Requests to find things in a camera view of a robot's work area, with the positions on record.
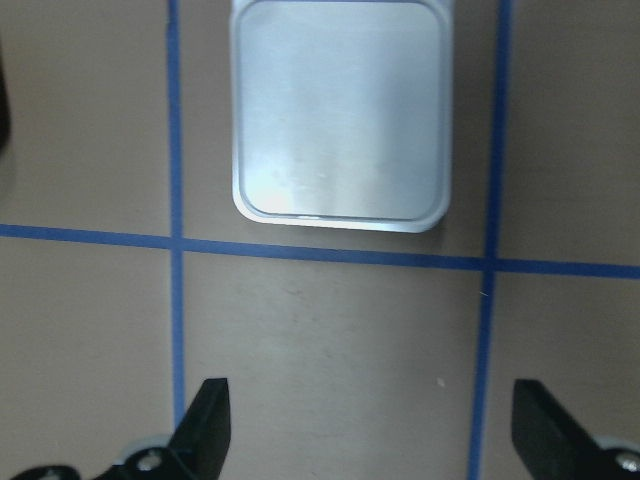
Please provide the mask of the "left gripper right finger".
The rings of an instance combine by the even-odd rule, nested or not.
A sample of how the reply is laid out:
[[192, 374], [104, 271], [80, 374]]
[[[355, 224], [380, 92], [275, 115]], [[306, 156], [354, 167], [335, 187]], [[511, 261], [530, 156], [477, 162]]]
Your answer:
[[512, 390], [511, 441], [533, 479], [637, 479], [639, 446], [594, 437], [533, 379]]

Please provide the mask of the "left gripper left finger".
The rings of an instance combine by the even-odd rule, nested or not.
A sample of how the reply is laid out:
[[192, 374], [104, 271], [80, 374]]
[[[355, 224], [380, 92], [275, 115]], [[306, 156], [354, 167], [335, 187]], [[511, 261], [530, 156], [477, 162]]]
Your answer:
[[135, 451], [98, 477], [108, 480], [216, 480], [231, 443], [228, 380], [206, 379], [164, 446]]

